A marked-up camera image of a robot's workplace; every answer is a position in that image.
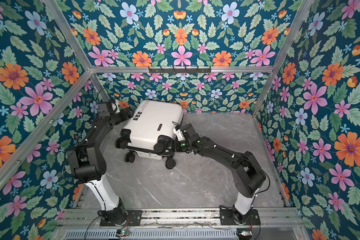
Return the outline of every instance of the suitcase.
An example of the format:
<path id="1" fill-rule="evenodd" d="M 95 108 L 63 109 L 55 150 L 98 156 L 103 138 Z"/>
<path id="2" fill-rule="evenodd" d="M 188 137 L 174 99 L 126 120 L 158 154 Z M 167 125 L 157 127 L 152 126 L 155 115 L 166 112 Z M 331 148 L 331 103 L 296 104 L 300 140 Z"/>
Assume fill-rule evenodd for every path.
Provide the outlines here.
<path id="1" fill-rule="evenodd" d="M 140 157 L 162 159 L 172 156 L 158 155 L 164 153 L 172 139 L 176 137 L 173 132 L 175 124 L 182 122 L 182 107 L 178 104 L 159 101 L 142 101 L 121 130 L 121 137 L 115 142 L 115 146 L 121 149 L 129 149 L 125 156 L 126 162 L 135 160 L 134 152 Z"/>

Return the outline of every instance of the aluminum frame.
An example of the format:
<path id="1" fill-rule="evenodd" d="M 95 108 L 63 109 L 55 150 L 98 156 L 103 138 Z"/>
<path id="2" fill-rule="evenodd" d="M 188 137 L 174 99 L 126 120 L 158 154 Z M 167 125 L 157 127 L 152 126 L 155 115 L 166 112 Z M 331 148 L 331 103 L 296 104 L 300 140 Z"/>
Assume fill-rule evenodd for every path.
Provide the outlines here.
<path id="1" fill-rule="evenodd" d="M 254 111 L 252 112 L 252 116 L 254 118 L 256 117 L 257 113 L 259 112 L 259 109 L 260 109 L 261 105 L 263 104 L 263 102 L 270 90 L 270 87 L 272 86 L 273 80 L 277 77 L 277 74 L 280 71 L 281 65 L 284 62 L 284 59 L 287 56 L 287 53 L 288 53 L 290 47 L 292 46 L 293 41 L 295 40 L 298 31 L 300 30 L 300 28 L 302 26 L 302 22 L 304 21 L 307 14 L 309 13 L 309 9 L 312 6 L 313 2 L 314 2 L 314 0 L 303 0 L 300 7 L 298 8 L 296 16 L 292 22 L 292 25 L 290 26 L 289 33 L 288 33 L 287 37 L 285 38 L 285 41 L 276 57 L 276 60 L 274 63 L 274 71 L 268 77 L 268 80 L 264 84 L 264 87 L 262 88 L 259 98 L 257 99 L 256 107 L 255 107 Z"/>

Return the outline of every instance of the gray marble floor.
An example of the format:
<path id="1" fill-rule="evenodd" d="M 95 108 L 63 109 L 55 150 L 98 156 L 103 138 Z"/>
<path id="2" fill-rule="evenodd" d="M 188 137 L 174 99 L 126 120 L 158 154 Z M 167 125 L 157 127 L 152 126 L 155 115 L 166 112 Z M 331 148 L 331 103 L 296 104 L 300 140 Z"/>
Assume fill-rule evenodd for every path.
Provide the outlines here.
<path id="1" fill-rule="evenodd" d="M 284 202 L 267 152 L 249 114 L 186 114 L 183 124 L 192 123 L 200 136 L 237 152 L 251 151 L 270 176 L 270 188 L 256 197 L 255 207 L 282 207 Z M 232 206 L 237 190 L 230 170 L 200 155 L 176 153 L 176 167 L 165 168 L 165 159 L 136 157 L 124 162 L 127 150 L 116 149 L 115 140 L 125 124 L 115 126 L 103 151 L 108 180 L 125 208 L 174 208 Z M 100 208 L 91 191 L 83 196 L 81 208 Z"/>

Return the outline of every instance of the ventilation grille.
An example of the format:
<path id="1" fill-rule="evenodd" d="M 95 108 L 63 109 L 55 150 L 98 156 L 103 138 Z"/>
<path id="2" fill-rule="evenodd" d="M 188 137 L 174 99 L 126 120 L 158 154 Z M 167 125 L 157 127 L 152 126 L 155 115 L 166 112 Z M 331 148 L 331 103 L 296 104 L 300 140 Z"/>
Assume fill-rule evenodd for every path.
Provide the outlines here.
<path id="1" fill-rule="evenodd" d="M 64 239 L 83 240 L 85 229 L 70 229 Z M 236 239 L 236 230 L 217 229 L 133 229 L 123 239 Z M 88 240 L 119 239 L 116 229 L 88 229 Z"/>

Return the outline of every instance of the cable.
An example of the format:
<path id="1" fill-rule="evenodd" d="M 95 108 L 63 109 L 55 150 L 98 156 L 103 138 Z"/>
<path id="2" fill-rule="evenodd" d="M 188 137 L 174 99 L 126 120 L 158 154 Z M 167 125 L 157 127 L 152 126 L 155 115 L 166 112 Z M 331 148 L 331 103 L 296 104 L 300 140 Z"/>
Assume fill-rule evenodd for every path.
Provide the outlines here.
<path id="1" fill-rule="evenodd" d="M 92 220 L 92 222 L 88 225 L 87 230 L 85 230 L 85 233 L 84 233 L 84 240 L 85 240 L 86 237 L 87 237 L 87 231 L 88 231 L 89 227 L 91 226 L 91 224 L 92 224 L 96 219 L 98 219 L 98 218 L 100 218 L 100 217 L 101 217 L 101 216 L 98 216 L 97 218 L 95 218 L 94 220 Z"/>

